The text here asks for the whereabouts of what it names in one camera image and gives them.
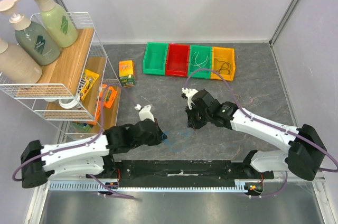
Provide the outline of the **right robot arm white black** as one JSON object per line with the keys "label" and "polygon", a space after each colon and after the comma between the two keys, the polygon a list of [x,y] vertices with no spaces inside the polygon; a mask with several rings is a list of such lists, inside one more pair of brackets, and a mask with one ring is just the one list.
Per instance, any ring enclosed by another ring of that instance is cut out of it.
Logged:
{"label": "right robot arm white black", "polygon": [[297,177],[314,180],[326,149],[314,127],[288,126],[257,116],[233,102],[219,103],[206,90],[182,88],[187,99],[187,125],[200,129],[207,123],[243,132],[277,147],[276,151],[251,151],[242,164],[243,175],[255,178],[268,171],[291,171]]}

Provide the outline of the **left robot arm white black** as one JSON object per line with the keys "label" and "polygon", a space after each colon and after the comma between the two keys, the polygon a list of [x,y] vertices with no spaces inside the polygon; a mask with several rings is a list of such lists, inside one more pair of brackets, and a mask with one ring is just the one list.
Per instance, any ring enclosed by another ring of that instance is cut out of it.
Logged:
{"label": "left robot arm white black", "polygon": [[116,172],[113,155],[127,153],[137,147],[156,146],[167,139],[156,120],[113,126],[82,140],[56,145],[31,141],[21,154],[23,188],[41,186],[64,177],[111,178]]}

